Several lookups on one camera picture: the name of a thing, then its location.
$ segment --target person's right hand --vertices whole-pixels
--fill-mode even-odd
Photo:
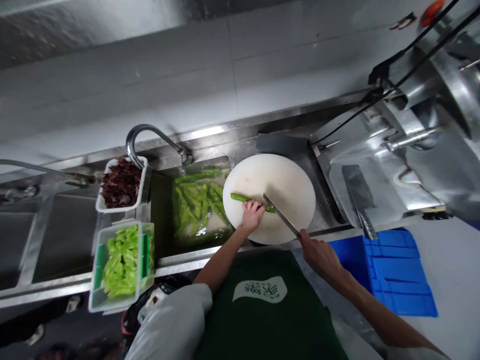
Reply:
[[[245,201],[242,207],[243,217],[239,227],[250,235],[260,225],[260,221],[267,207],[257,200]]]
[[[300,235],[303,258],[311,268],[332,286],[332,282],[343,280],[349,272],[340,264],[334,248],[323,240],[311,239],[305,229],[300,230]]]

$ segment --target red knob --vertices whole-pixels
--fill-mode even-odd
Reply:
[[[432,21],[435,19],[435,16],[444,7],[444,5],[445,0],[438,0],[432,3],[429,7],[427,7],[421,17],[421,26],[424,28],[430,26]]]

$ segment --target kitchen knife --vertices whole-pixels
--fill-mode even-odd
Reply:
[[[358,165],[344,165],[341,168],[343,178],[345,179],[346,188],[350,194],[351,202],[358,215],[358,220],[363,229],[363,233],[367,239],[378,239],[377,232],[375,231],[372,222],[365,209],[376,208],[374,197],[370,192],[370,188],[365,181],[362,170]]]
[[[269,197],[263,193],[263,199],[266,201],[268,205],[273,207],[276,210],[277,215],[280,217],[280,219],[285,223],[285,225],[288,226],[288,228],[291,230],[292,233],[295,234],[297,238],[300,238],[300,233],[299,231],[295,228],[295,226],[288,220],[283,212],[280,211],[280,209],[272,202],[272,200],[269,199]]]

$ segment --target water in sink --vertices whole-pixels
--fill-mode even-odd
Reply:
[[[199,237],[191,237],[192,226],[183,229],[186,234],[184,239],[179,239],[179,233],[174,226],[174,209],[172,202],[172,193],[175,188],[175,179],[198,174],[202,170],[218,168],[222,170],[222,175],[215,178],[199,179],[195,182],[203,183],[215,181],[223,186],[225,177],[230,171],[230,163],[227,156],[222,156],[210,160],[199,161],[189,166],[179,166],[163,171],[154,172],[151,180],[151,221],[155,224],[155,257],[164,258],[172,255],[183,254],[191,251],[211,248],[223,244],[232,233],[231,225],[225,225],[222,220],[212,212],[208,219],[205,233],[211,234],[216,231],[216,238],[208,238],[209,241],[199,243]]]

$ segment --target blue plastic crate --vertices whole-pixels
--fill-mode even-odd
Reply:
[[[437,317],[420,253],[410,232],[387,230],[331,241],[341,264],[379,301],[398,315]]]

